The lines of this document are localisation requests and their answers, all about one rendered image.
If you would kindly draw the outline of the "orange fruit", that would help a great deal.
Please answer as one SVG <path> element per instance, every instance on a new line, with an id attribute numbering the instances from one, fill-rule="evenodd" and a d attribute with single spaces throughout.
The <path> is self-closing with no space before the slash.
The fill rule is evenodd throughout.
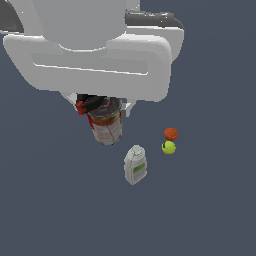
<path id="1" fill-rule="evenodd" d="M 164 131 L 164 137 L 169 141 L 174 141 L 178 137 L 178 131 L 173 127 L 169 127 Z"/>

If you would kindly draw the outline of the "black and red tool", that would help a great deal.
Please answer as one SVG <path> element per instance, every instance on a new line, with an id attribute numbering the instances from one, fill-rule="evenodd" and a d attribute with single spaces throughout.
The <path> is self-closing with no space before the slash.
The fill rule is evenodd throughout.
<path id="1" fill-rule="evenodd" d="M 84 115 L 99 108 L 106 99 L 106 96 L 78 94 L 75 107 L 79 115 Z"/>

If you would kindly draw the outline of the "red and white tin can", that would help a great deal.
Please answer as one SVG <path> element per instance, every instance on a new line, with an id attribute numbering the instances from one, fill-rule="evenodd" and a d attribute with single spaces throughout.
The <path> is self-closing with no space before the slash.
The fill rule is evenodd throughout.
<path id="1" fill-rule="evenodd" d="M 121 100 L 106 97 L 97 109 L 87 113 L 95 139 L 101 145 L 113 145 L 122 137 Z"/>

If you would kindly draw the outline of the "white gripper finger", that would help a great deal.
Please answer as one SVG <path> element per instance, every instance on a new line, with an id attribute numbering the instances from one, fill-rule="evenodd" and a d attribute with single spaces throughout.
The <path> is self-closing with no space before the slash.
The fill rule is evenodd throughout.
<path id="1" fill-rule="evenodd" d="M 62 92 L 61 95 L 69 101 L 71 104 L 75 104 L 77 101 L 77 94 L 76 93 L 69 93 L 69 92 Z"/>
<path id="2" fill-rule="evenodd" d="M 122 103 L 121 114 L 123 117 L 129 117 L 131 109 L 135 106 L 136 101 L 134 99 L 128 99 L 127 102 Z"/>

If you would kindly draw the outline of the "yellow-green round fruit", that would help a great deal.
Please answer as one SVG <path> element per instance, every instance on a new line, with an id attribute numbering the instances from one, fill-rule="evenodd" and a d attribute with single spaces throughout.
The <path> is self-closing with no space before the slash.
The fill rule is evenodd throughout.
<path id="1" fill-rule="evenodd" d="M 165 154 L 173 154 L 176 151 L 176 145 L 172 141 L 165 141 L 162 144 L 162 151 Z"/>

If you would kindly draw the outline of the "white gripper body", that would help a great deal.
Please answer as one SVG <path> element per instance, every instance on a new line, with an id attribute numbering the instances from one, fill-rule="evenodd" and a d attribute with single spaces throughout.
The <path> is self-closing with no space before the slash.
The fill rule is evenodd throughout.
<path id="1" fill-rule="evenodd" d="M 4 48 L 39 90 L 159 102 L 167 96 L 172 55 L 160 36 L 124 34 L 104 50 L 68 51 L 42 36 L 9 34 Z"/>

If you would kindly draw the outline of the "white bottle with green label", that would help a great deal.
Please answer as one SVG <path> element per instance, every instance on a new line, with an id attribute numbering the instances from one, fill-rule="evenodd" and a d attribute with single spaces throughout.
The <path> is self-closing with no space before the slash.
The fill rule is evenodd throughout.
<path id="1" fill-rule="evenodd" d="M 147 160 L 145 149 L 134 145 L 126 154 L 124 159 L 125 179 L 135 185 L 147 175 Z"/>

